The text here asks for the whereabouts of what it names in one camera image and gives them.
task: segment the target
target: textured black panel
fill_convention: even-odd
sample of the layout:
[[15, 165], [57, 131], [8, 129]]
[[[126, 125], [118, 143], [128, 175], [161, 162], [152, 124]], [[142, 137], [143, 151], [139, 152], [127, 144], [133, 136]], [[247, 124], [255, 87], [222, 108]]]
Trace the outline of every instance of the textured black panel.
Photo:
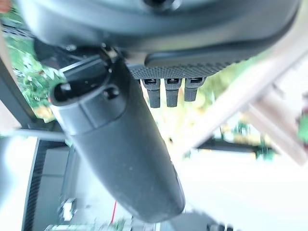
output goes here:
[[189, 64], [168, 67], [131, 66], [129, 69], [135, 79], [157, 78], [196, 78], [211, 76], [230, 63]]

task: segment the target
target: green foliage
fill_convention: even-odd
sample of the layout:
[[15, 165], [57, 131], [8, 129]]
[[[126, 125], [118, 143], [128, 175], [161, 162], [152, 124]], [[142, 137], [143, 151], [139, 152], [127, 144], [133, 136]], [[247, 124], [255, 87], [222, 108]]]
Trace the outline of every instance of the green foliage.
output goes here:
[[7, 48], [23, 96], [33, 108], [47, 106], [51, 87], [63, 82], [61, 72], [42, 66], [34, 58], [33, 42], [15, 36], [6, 36]]
[[120, 219], [115, 223], [110, 224], [110, 227], [114, 228], [116, 231], [122, 231], [125, 225], [125, 220]]
[[1, 19], [6, 19], [16, 24], [24, 23], [22, 17], [20, 16], [20, 13], [18, 12], [17, 5], [16, 3], [14, 3], [14, 1], [12, 9], [7, 13], [0, 14], [0, 16]]

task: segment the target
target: gray surface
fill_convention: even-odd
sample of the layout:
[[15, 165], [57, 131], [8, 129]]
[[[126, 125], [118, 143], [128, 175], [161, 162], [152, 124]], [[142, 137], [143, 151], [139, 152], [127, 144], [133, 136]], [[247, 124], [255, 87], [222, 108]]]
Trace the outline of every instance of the gray surface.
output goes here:
[[69, 147], [48, 149], [45, 157], [43, 175], [64, 176]]
[[207, 224], [212, 225], [216, 222], [206, 213], [184, 213], [162, 222], [160, 231], [205, 231]]
[[33, 231], [43, 231], [48, 224], [57, 224], [57, 208], [60, 204], [62, 183], [61, 177], [42, 177]]
[[57, 209], [61, 203], [68, 147], [48, 149], [40, 182], [33, 231], [43, 231], [59, 221]]

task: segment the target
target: black plastic cover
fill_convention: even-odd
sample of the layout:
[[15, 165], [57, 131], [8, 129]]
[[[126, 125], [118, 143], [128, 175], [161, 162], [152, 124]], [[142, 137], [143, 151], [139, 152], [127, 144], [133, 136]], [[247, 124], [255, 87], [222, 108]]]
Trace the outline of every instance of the black plastic cover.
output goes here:
[[[118, 89], [112, 98], [105, 91], [109, 87]], [[123, 207], [150, 223], [182, 212], [185, 198], [177, 173], [141, 87], [123, 61], [101, 87], [83, 96], [64, 101], [56, 94], [50, 96], [56, 118]]]

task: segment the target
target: red wire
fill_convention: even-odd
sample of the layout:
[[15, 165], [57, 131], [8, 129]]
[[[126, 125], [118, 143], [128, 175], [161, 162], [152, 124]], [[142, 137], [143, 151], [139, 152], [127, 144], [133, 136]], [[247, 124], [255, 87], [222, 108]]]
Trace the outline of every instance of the red wire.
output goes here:
[[114, 205], [114, 210], [112, 212], [112, 217], [111, 217], [110, 224], [112, 224], [114, 222], [114, 219], [115, 219], [115, 213], [116, 213], [116, 209], [115, 208], [116, 208], [116, 201], [115, 201], [115, 205]]

